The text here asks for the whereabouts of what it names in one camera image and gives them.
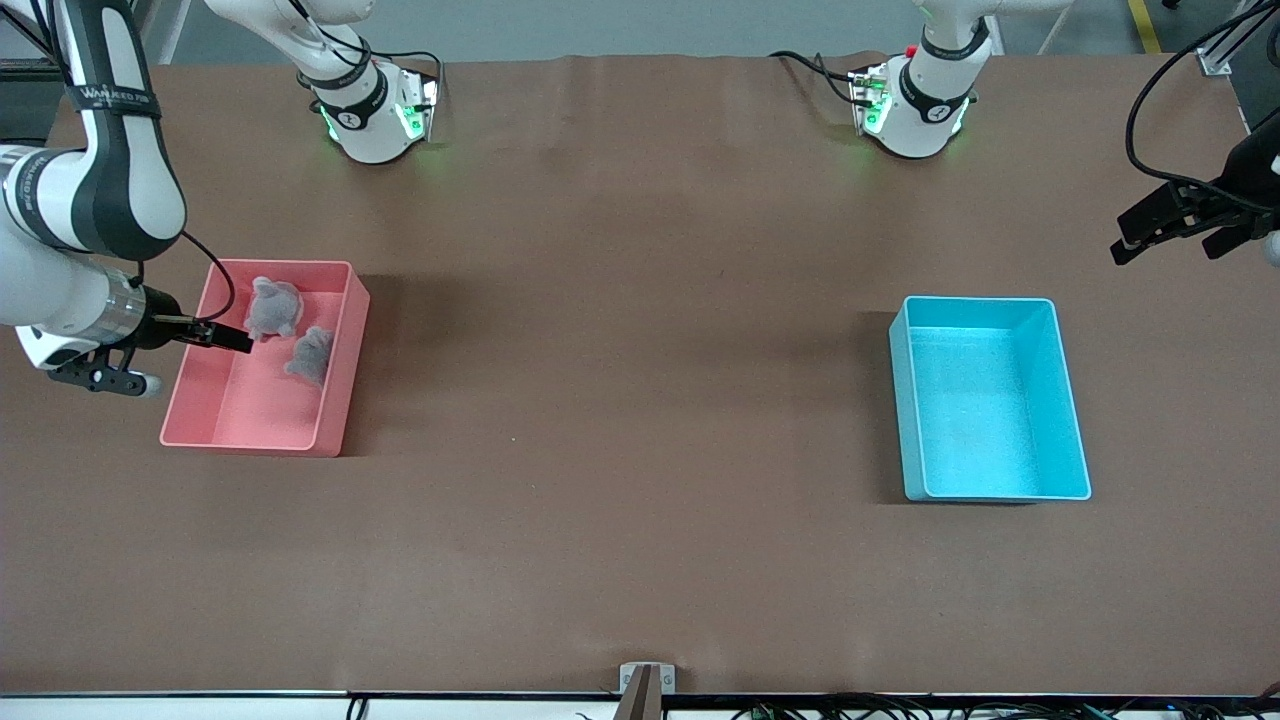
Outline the blue plastic box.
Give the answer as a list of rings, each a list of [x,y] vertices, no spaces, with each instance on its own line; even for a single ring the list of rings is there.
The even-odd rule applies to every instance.
[[[910,501],[1091,498],[1051,300],[909,296],[888,342],[902,487]]]

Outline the grey metal bracket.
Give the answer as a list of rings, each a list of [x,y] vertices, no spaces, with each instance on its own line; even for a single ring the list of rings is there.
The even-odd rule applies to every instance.
[[[662,694],[675,694],[677,693],[677,670],[673,664],[664,664],[658,661],[636,661],[620,665],[618,669],[618,689],[617,694],[622,696],[630,682],[637,675],[644,667],[652,667],[652,680],[658,684]]]

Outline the pink plastic box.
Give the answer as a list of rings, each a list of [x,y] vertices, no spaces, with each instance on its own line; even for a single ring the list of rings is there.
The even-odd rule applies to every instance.
[[[335,457],[346,434],[370,293],[348,261],[225,259],[236,304],[221,323],[237,329],[252,281],[292,283],[303,300],[300,332],[333,334],[320,386],[285,373],[294,340],[271,337],[251,354],[187,346],[160,430],[161,445],[209,452]]]

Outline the grey plush toy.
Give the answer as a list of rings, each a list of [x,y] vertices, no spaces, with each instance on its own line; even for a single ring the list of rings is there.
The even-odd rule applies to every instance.
[[[296,341],[292,356],[283,366],[283,372],[323,388],[330,365],[333,345],[333,331],[311,325]]]
[[[253,297],[244,319],[244,328],[252,341],[269,336],[296,337],[303,314],[303,300],[297,287],[285,281],[271,281],[265,275],[252,281]]]

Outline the brown table cover mat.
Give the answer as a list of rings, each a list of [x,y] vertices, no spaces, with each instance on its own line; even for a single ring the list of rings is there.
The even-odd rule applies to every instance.
[[[1253,694],[1280,680],[1280,270],[1126,266],[1160,56],[1000,56],[947,151],[760,58],[456,64],[436,143],[159,67],[189,228],[371,295],[343,454],[166,448],[0,337],[0,691]],[[1051,299],[1093,495],[902,496],[909,295]]]

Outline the aluminium frame profile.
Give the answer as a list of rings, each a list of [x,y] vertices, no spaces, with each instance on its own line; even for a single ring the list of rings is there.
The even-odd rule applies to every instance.
[[[1230,76],[1233,58],[1270,20],[1280,20],[1280,0],[1233,0],[1234,8],[1216,29],[1196,46],[1196,60],[1204,76]]]

